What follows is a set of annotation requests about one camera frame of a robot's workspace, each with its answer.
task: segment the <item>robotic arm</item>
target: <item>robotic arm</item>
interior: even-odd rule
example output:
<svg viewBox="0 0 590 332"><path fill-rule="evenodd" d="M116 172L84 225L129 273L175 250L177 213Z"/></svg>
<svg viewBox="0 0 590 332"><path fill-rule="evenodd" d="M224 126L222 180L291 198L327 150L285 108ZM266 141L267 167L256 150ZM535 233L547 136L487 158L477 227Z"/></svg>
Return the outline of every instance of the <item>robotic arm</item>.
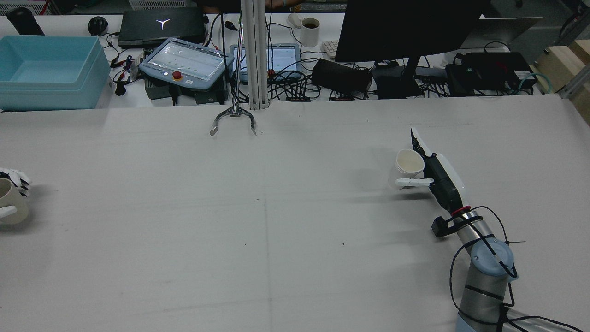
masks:
<svg viewBox="0 0 590 332"><path fill-rule="evenodd" d="M517 278L512 251L506 243L497 240L484 219L472 211L465 186L449 161L430 151L415 128L411 129L411 136L414 151L424 160L424 177L427 178L415 185L427 185L438 204L450 214L449 219L436 218L432 231L436 237L456 233L463 243L462 248L471 256L458 307L456 331L499 331L507 284ZM399 180L396 183L413 185L412 179Z"/></svg>

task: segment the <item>robot finger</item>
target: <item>robot finger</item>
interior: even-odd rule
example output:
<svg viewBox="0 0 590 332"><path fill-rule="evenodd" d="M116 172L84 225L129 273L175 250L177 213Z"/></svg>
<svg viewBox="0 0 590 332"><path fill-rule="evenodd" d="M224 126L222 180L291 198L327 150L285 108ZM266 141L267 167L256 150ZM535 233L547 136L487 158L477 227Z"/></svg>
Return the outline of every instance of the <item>robot finger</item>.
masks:
<svg viewBox="0 0 590 332"><path fill-rule="evenodd" d="M18 188L22 187L21 177L18 176L18 174L14 170L5 171L8 171L8 176L10 177L10 180L12 181L12 183L14 183L15 186L17 186Z"/></svg>
<svg viewBox="0 0 590 332"><path fill-rule="evenodd" d="M21 182L24 184L31 184L31 179L23 172L23 171L19 171L19 170L13 170L15 171L18 176L21 177Z"/></svg>

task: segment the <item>white cup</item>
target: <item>white cup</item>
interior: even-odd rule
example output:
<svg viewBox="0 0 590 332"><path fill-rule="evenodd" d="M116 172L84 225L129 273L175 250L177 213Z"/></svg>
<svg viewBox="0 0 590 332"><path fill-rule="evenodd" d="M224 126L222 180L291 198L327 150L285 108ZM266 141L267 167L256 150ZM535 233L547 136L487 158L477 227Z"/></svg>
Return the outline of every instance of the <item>white cup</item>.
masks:
<svg viewBox="0 0 590 332"><path fill-rule="evenodd" d="M0 224L18 224L29 215L21 193L7 178L0 178Z"/></svg>
<svg viewBox="0 0 590 332"><path fill-rule="evenodd" d="M400 150L395 156L395 165L389 171L389 185L397 188L395 180L414 178L422 171L424 171L424 160L419 153L411 149Z"/></svg>
<svg viewBox="0 0 590 332"><path fill-rule="evenodd" d="M301 20L301 44L305 47L314 47L320 37L320 21L306 17Z"/></svg>

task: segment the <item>light blue plastic bin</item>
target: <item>light blue plastic bin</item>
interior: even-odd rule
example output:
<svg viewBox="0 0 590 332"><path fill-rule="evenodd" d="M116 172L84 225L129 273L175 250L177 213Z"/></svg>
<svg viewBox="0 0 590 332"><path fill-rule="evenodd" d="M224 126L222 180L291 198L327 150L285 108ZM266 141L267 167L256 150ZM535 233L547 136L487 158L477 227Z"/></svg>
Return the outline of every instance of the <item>light blue plastic bin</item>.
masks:
<svg viewBox="0 0 590 332"><path fill-rule="evenodd" d="M0 109L91 109L110 67L97 37L0 39Z"/></svg>

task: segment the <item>red emergency stop button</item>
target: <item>red emergency stop button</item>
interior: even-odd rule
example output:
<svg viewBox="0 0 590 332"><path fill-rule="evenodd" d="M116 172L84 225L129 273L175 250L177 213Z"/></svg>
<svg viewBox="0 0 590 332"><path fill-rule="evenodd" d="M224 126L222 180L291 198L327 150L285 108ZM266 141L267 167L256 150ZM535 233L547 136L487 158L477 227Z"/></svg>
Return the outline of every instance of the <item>red emergency stop button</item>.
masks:
<svg viewBox="0 0 590 332"><path fill-rule="evenodd" d="M175 72L173 72L173 73L172 73L172 78L173 78L175 81L180 81L180 80L182 79L182 74L181 74L181 72L179 72L179 71L175 71Z"/></svg>

